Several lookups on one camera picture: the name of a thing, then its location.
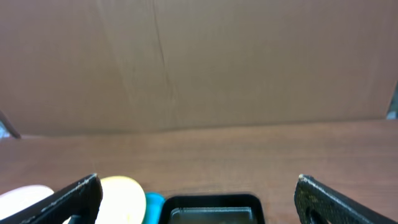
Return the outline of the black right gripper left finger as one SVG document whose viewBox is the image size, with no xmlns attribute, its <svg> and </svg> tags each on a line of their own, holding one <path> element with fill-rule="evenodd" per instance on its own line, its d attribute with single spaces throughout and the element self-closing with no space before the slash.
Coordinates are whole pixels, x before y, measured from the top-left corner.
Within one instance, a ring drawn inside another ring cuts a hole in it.
<svg viewBox="0 0 398 224">
<path fill-rule="evenodd" d="M 1 220 L 1 224 L 94 224 L 103 198 L 96 173 L 64 187 L 53 195 Z"/>
</svg>

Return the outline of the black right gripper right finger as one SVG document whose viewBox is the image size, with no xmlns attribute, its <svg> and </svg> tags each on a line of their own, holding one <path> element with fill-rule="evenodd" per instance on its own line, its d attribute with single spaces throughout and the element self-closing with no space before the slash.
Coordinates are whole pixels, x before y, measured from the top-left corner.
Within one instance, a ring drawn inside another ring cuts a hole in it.
<svg viewBox="0 0 398 224">
<path fill-rule="evenodd" d="M 304 224 L 397 224 L 310 175 L 299 175 L 294 203 L 300 222 Z"/>
</svg>

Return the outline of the yellow plate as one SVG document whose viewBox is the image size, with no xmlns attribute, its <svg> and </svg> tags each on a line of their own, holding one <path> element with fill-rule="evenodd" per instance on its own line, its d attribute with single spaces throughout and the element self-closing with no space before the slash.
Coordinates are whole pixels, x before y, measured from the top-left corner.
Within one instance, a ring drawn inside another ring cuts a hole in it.
<svg viewBox="0 0 398 224">
<path fill-rule="evenodd" d="M 146 196 L 141 185 L 126 176 L 101 179 L 103 199 L 95 224 L 142 224 Z"/>
</svg>

